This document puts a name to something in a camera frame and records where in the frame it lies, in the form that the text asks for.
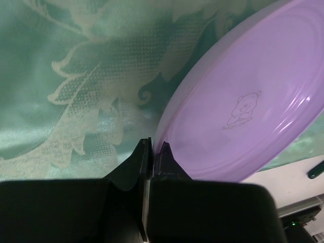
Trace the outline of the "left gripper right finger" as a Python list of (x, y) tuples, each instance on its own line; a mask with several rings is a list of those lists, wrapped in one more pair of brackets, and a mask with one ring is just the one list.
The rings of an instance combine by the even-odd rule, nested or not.
[(150, 242), (286, 242), (274, 200), (262, 186), (192, 180), (169, 143), (150, 181)]

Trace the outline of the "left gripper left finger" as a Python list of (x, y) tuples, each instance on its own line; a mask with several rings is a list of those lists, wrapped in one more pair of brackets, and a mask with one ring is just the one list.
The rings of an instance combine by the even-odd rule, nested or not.
[(1, 242), (145, 242), (151, 140), (99, 179), (1, 183)]

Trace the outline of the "purple plastic plate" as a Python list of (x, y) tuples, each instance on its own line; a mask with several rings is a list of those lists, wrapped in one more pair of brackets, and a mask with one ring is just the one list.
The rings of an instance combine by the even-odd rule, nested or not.
[(242, 181), (323, 111), (323, 1), (277, 1), (193, 66), (167, 104), (153, 153), (169, 143), (193, 179)]

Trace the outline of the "green patterned placemat cloth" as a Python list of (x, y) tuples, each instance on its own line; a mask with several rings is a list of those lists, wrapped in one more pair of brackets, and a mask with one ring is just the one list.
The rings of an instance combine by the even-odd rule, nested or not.
[(1, 1), (1, 180), (102, 177), (270, 1)]

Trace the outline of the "gold fork dark handle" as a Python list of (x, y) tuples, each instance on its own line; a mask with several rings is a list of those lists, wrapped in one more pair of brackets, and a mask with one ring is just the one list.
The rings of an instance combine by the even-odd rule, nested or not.
[(307, 176), (309, 179), (315, 179), (320, 174), (324, 172), (324, 161), (317, 164), (314, 168), (312, 168), (308, 173)]

